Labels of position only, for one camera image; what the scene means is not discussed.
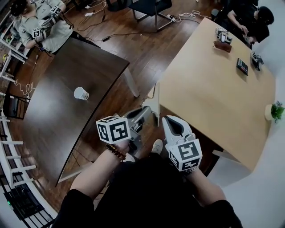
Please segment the white sneaker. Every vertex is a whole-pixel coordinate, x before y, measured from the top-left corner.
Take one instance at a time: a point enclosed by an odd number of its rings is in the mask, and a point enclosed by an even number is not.
[[[152,153],[160,154],[161,151],[162,151],[162,148],[163,148],[163,142],[162,142],[162,140],[161,140],[161,139],[157,139],[157,140],[154,142],[153,146],[152,146],[151,152],[152,152]]]

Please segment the white paper cup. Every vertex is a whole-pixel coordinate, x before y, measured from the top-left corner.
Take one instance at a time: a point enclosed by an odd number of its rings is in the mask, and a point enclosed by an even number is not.
[[[74,97],[81,100],[87,100],[89,93],[87,93],[82,87],[77,87],[74,91]]]

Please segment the gray shirt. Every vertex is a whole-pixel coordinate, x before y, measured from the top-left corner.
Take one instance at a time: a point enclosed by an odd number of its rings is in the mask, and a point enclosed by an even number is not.
[[[36,16],[26,18],[21,17],[19,34],[23,45],[33,40],[33,29],[39,28],[39,21],[50,14],[53,6],[61,6],[64,3],[60,0],[38,0],[34,2],[36,6]],[[43,48],[48,52],[56,52],[70,37],[72,28],[64,21],[59,20],[52,28],[50,35],[42,41]]]

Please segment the shoe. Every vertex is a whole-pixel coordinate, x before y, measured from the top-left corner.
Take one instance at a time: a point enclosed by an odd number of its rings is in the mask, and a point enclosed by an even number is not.
[[[153,146],[152,146],[151,152],[152,152],[152,153],[160,154],[161,151],[162,151],[162,148],[163,148],[163,142],[162,142],[162,140],[161,140],[161,139],[157,139],[157,140],[154,142]]]
[[[123,160],[123,162],[135,162],[135,159],[132,155],[130,155],[129,153],[126,153],[126,159]]]

